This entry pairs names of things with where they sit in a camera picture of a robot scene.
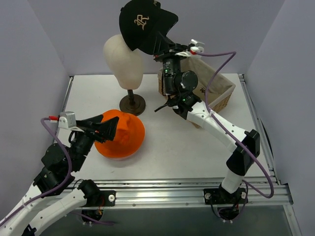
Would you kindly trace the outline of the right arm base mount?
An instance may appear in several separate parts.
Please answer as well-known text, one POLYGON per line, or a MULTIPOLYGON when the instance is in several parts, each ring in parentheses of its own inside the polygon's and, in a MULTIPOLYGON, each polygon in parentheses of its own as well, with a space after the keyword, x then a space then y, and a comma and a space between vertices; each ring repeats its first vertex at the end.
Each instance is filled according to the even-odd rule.
POLYGON ((204 203, 211 207, 215 217, 232 224, 248 203, 248 191, 248 188, 239 188, 230 194, 221 187, 206 188, 203 189, 204 203))

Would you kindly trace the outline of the black embroidered cap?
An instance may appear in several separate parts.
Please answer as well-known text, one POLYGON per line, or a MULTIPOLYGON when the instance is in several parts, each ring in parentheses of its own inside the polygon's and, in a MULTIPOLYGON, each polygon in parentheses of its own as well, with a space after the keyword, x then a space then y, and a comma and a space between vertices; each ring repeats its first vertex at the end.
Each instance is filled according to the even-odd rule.
POLYGON ((153 55, 156 33, 167 35, 178 16, 162 9, 157 0, 131 0, 121 8, 119 27, 126 45, 153 55))

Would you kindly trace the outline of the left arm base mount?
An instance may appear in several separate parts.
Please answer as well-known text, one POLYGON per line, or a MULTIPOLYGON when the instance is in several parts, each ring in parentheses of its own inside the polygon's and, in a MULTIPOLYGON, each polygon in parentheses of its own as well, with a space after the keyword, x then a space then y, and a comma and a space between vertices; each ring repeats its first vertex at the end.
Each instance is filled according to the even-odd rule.
POLYGON ((91 207, 92 209, 83 209, 81 213, 93 220, 100 221, 104 213, 104 207, 113 207, 115 202, 116 191, 101 190, 98 197, 87 200, 87 203, 84 205, 84 207, 91 207))

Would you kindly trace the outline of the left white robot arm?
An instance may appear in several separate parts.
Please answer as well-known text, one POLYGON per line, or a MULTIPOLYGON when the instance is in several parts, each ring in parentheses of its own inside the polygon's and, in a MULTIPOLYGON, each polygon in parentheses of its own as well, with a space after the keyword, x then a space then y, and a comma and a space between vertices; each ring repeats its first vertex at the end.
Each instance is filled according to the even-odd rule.
POLYGON ((50 225, 78 207, 113 207, 114 190, 100 190, 91 180, 81 180, 72 191, 58 199, 75 180, 95 142, 113 141, 119 117, 98 115, 77 120, 74 112, 42 118, 44 128, 54 138, 41 161, 44 165, 26 194, 0 222, 2 236, 38 236, 50 225))

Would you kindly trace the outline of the orange bucket hat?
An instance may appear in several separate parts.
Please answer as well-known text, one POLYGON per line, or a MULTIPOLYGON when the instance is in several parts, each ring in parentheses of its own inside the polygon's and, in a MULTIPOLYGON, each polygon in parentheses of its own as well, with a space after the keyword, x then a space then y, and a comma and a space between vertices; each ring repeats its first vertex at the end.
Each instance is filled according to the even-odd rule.
POLYGON ((119 110, 109 110, 103 113, 102 121, 119 117, 116 135, 113 141, 95 142, 96 150, 107 158, 127 158, 136 153, 145 139, 145 127, 135 115, 119 110))

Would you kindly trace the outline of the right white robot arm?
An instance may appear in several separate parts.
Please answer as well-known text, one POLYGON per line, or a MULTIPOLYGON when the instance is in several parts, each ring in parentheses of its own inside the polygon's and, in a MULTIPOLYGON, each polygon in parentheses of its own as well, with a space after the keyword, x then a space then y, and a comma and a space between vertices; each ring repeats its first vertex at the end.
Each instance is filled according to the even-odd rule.
POLYGON ((162 62, 162 88, 167 96, 166 106, 185 120, 191 121, 217 138, 232 153, 226 162, 228 172, 218 191, 219 198, 229 203, 236 198, 236 191, 248 169, 260 154, 260 134, 247 131, 218 115, 202 101, 193 90, 198 85, 197 74, 181 70, 181 60, 201 53, 201 43, 176 44, 161 32, 156 33, 154 60, 162 62))

